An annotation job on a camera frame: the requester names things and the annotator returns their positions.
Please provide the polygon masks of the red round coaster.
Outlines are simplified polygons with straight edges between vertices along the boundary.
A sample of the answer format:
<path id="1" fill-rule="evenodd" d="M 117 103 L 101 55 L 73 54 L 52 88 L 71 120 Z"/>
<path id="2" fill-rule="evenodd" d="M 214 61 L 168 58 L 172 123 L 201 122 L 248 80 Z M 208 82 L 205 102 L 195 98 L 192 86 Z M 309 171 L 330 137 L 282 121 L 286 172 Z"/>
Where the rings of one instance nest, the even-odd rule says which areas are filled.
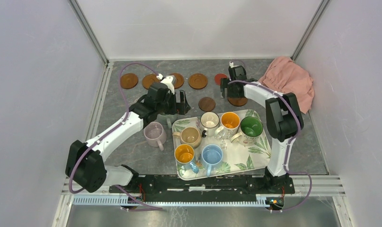
<path id="1" fill-rule="evenodd" d="M 228 82 L 228 76 L 224 73 L 218 73 L 214 76 L 214 81 L 217 85 L 221 85 L 222 84 L 222 81 L 224 81 L 225 83 Z"/>

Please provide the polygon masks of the brown wooden coaster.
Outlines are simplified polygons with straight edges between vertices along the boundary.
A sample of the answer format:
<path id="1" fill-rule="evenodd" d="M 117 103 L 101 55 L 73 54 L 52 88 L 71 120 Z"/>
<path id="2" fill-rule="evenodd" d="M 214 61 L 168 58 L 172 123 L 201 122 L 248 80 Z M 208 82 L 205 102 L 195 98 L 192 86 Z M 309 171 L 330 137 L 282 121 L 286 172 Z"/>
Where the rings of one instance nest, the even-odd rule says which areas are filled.
<path id="1" fill-rule="evenodd" d="M 175 82 L 175 84 L 174 84 L 174 88 L 175 88 L 175 89 L 179 89 L 179 88 L 181 88 L 181 87 L 183 86 L 183 84 L 184 84 L 184 78 L 183 78 L 183 76 L 182 76 L 181 74 L 179 74 L 179 73 L 171 73 L 170 75 L 171 75 L 171 76 L 174 76 L 175 79 L 176 79 L 176 82 Z"/>
<path id="2" fill-rule="evenodd" d="M 244 106 L 248 102 L 248 99 L 245 97 L 242 97 L 242 98 L 230 98 L 230 97 L 228 97 L 227 100 L 231 105 L 236 106 L 236 107 Z"/>
<path id="3" fill-rule="evenodd" d="M 156 74 L 148 74 L 146 75 L 143 79 L 142 79 L 142 86 L 145 88 L 145 89 L 149 89 L 149 87 L 153 84 L 153 83 L 159 83 L 160 80 L 157 78 L 157 75 Z"/>
<path id="4" fill-rule="evenodd" d="M 195 73 L 189 77 L 188 84 L 193 89 L 203 89 L 207 86 L 208 79 L 202 73 Z"/>
<path id="5" fill-rule="evenodd" d="M 137 75 L 134 73 L 126 73 L 120 77 L 119 82 L 120 82 L 121 88 L 132 89 L 138 84 L 139 79 Z"/>

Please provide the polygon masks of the dark walnut coaster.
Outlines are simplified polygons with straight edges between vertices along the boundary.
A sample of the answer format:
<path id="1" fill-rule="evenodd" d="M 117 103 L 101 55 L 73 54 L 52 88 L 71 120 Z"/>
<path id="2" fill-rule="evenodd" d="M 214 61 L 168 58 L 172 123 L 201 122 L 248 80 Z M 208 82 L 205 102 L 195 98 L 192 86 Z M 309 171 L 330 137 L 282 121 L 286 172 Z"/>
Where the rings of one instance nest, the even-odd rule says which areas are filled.
<path id="1" fill-rule="evenodd" d="M 199 100 L 198 106 L 204 112 L 211 112 L 215 108 L 216 102 L 210 97 L 203 97 Z"/>

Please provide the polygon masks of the pink drawstring cloth bag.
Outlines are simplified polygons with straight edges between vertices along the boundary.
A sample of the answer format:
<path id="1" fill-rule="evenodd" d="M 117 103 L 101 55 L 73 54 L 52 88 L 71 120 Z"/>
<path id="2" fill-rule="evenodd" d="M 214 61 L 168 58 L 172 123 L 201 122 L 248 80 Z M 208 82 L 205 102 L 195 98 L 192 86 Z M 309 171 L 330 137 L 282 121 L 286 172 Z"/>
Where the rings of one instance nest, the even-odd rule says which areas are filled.
<path id="1" fill-rule="evenodd" d="M 291 58 L 286 56 L 275 58 L 258 81 L 271 90 L 284 94 L 294 93 L 303 114 L 311 109 L 315 95 L 313 78 Z"/>

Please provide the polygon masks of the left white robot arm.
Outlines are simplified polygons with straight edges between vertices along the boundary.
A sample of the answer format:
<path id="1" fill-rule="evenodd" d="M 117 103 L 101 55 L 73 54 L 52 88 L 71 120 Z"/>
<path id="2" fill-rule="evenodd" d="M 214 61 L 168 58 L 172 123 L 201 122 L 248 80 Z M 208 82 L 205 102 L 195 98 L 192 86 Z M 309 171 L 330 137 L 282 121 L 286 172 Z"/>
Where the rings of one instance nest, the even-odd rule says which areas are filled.
<path id="1" fill-rule="evenodd" d="M 180 90 L 179 97 L 177 101 L 176 92 L 169 87 L 169 83 L 154 82 L 147 94 L 129 106 L 125 114 L 101 134 L 86 142 L 74 141 L 65 169 L 69 191 L 73 194 L 81 191 L 73 189 L 73 182 L 88 192 L 113 185 L 120 185 L 129 193 L 136 191 L 139 180 L 130 168 L 106 166 L 105 161 L 128 138 L 155 121 L 159 114 L 187 114 L 191 106 L 184 90 Z"/>

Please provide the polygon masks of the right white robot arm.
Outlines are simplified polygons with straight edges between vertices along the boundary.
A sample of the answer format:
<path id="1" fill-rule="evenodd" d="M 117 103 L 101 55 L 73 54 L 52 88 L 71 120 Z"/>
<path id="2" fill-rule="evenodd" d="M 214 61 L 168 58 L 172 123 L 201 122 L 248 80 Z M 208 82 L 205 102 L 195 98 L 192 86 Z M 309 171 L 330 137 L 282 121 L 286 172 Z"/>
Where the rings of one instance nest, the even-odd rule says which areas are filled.
<path id="1" fill-rule="evenodd" d="M 222 97 L 247 98 L 266 110 L 267 130 L 272 137 L 272 155 L 265 168 L 263 186 L 267 192 L 275 193 L 288 181 L 289 153 L 296 136 L 303 129 L 297 97 L 294 93 L 283 94 L 255 79 L 248 79 L 242 65 L 230 62 L 228 71 L 229 77 L 220 82 Z"/>

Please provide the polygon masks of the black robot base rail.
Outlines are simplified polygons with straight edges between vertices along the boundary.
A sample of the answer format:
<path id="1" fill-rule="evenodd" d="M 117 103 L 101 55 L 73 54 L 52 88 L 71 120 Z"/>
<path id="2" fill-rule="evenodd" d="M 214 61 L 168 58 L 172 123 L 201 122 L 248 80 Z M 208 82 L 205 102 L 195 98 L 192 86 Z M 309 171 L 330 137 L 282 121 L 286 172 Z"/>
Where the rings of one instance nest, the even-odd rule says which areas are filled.
<path id="1" fill-rule="evenodd" d="M 256 195 L 294 194 L 292 178 L 273 183 L 263 175 L 222 175 L 185 181 L 177 175 L 140 175 L 123 187 L 130 194 L 142 192 L 146 202 L 243 202 Z"/>

